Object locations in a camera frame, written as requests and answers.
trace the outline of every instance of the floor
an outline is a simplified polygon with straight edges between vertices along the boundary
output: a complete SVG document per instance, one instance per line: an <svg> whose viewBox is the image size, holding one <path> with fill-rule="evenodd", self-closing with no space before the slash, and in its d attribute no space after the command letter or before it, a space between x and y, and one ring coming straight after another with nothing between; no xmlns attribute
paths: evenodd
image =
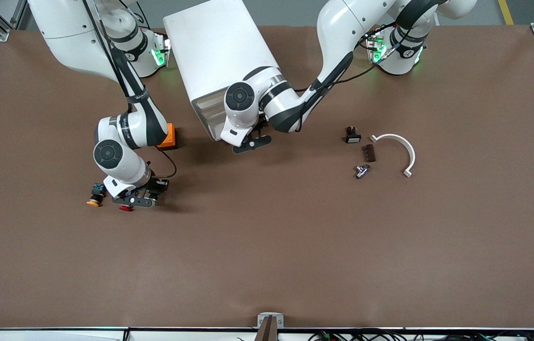
<svg viewBox="0 0 534 341"><path fill-rule="evenodd" d="M139 0L144 13L152 27L161 27L161 20L166 15L194 6L205 0ZM314 26L319 11L327 0L245 0L250 14L259 26ZM507 0L511 15L516 24L534 22L534 0ZM16 0L0 0L0 13L8 13L14 9ZM498 0L478 0L475 9L465 18L457 21L439 17L442 25L501 25L505 20L501 13ZM389 22L391 18L382 18ZM26 25L36 29L33 19Z"/></svg>

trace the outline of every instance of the yellow line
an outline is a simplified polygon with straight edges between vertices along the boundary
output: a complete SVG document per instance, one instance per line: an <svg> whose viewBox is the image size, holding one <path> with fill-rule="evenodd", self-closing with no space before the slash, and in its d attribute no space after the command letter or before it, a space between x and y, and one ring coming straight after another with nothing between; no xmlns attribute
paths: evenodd
<svg viewBox="0 0 534 341"><path fill-rule="evenodd" d="M513 18L511 17L509 6L507 6L507 1L498 0L498 5L500 6L500 11L503 12L503 18L505 18L505 24L513 25Z"/></svg>

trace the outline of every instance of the silver metal fitting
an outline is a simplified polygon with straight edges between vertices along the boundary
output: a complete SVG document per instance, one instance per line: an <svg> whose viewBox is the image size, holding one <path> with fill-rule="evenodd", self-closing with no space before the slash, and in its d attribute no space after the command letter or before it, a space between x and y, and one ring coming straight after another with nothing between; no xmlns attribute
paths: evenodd
<svg viewBox="0 0 534 341"><path fill-rule="evenodd" d="M363 165L363 166L356 166L356 179L361 179L364 177L364 175L366 175L366 173L368 173L370 171L370 166L368 166L367 164Z"/></svg>

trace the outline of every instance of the table surface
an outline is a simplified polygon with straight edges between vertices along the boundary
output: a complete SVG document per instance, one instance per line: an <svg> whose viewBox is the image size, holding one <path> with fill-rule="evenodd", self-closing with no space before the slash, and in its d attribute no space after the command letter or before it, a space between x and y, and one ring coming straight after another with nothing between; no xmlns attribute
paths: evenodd
<svg viewBox="0 0 534 341"><path fill-rule="evenodd" d="M262 27L295 87L315 28ZM534 37L435 27L414 71L336 86L299 134L234 155L210 141L173 64L146 80L180 128L160 207L86 205L117 84L60 65L37 32L0 43L0 326L534 327ZM368 66L360 50L347 72ZM359 144L377 162L361 180ZM140 155L170 173L155 149Z"/></svg>

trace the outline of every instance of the brown table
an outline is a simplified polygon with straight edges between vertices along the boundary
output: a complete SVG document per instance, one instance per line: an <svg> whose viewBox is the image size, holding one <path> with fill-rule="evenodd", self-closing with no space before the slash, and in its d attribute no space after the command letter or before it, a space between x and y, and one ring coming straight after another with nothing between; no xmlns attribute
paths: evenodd
<svg viewBox="0 0 534 341"><path fill-rule="evenodd" d="M315 28L261 31L295 87ZM358 50L347 76L365 70ZM60 65L36 32L0 43L0 326L534 327L534 37L436 27L416 69L336 86L300 134L234 155L195 116L175 66L146 80L181 129L162 206L87 206L92 131L117 84ZM346 126L376 144L362 180ZM140 155L170 173L154 149Z"/></svg>

